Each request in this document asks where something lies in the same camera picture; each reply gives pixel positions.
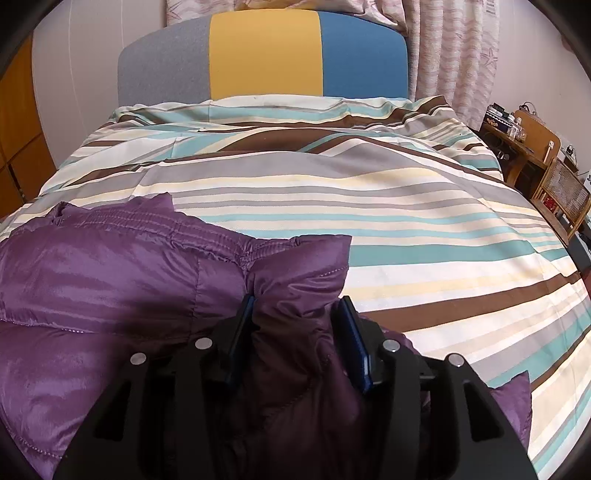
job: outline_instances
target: purple fabric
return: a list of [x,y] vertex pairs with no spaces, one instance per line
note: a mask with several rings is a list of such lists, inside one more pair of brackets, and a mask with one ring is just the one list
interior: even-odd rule
[[[241,479],[366,477],[365,406],[329,317],[349,245],[348,236],[254,239],[174,212],[168,194],[57,205],[0,244],[0,420],[49,480],[123,362],[207,333],[249,292],[259,330],[224,416],[230,463]],[[527,445],[527,374],[493,396]]]

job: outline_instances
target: striped bedsheet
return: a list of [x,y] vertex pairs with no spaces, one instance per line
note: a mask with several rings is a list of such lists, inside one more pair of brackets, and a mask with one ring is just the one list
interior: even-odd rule
[[259,238],[351,235],[343,294],[425,355],[457,351],[492,387],[527,370],[541,479],[591,416],[590,302],[553,231],[441,97],[248,96],[118,109],[0,241],[64,201],[170,192]]

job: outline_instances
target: cabinet drawer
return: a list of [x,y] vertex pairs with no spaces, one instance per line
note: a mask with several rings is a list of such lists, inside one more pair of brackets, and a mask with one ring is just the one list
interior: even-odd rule
[[6,160],[41,133],[33,91],[29,37],[0,79],[0,142]]
[[21,150],[10,165],[28,202],[39,194],[43,184],[56,172],[43,135]]
[[22,206],[21,194],[12,181],[7,168],[0,170],[0,218],[10,215]]

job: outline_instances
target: table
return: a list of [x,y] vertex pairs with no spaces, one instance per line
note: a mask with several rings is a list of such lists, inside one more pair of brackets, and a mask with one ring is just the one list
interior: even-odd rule
[[548,162],[548,164],[545,164],[543,161],[541,161],[538,157],[535,156],[533,150],[527,148],[523,143],[518,142],[517,140],[511,138],[509,135],[504,134],[500,130],[497,130],[495,127],[487,123],[483,123],[482,128],[487,132],[490,132],[500,140],[502,140],[515,152],[517,152],[517,158],[513,161],[509,174],[505,179],[508,185],[515,187],[515,183],[517,182],[519,174],[528,162],[533,163],[534,165],[538,166],[544,171],[548,169],[548,165],[550,164],[550,162]]

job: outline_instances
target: silver rivet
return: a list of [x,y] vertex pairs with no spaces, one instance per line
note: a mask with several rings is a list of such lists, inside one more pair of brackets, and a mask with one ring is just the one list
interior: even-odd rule
[[132,365],[141,365],[146,361],[145,353],[134,353],[129,359]]
[[195,347],[199,350],[208,350],[212,347],[213,341],[211,338],[203,337],[195,342]]
[[388,352],[398,352],[400,350],[400,344],[396,340],[384,340],[382,346]]
[[464,357],[462,357],[459,353],[452,353],[448,357],[448,360],[454,367],[461,367],[465,362]]

